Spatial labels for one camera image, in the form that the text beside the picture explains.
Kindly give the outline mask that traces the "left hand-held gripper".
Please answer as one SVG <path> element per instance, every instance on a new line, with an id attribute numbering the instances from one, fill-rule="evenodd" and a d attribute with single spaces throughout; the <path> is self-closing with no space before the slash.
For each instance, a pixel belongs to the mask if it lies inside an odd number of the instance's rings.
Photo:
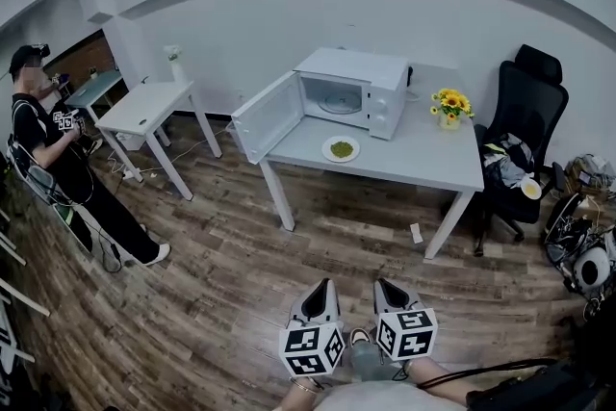
<path id="1" fill-rule="evenodd" d="M 290 376 L 334 373 L 346 349 L 343 328 L 335 283 L 324 278 L 295 300 L 279 332 L 278 355 Z"/>

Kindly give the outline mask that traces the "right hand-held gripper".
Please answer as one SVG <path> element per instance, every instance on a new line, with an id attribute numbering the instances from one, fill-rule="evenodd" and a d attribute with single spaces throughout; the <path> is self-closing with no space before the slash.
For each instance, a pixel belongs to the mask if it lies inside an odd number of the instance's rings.
<path id="1" fill-rule="evenodd" d="M 375 342 L 391 361 L 429 356 L 437 335 L 437 318 L 419 295 L 393 281 L 373 285 Z"/>

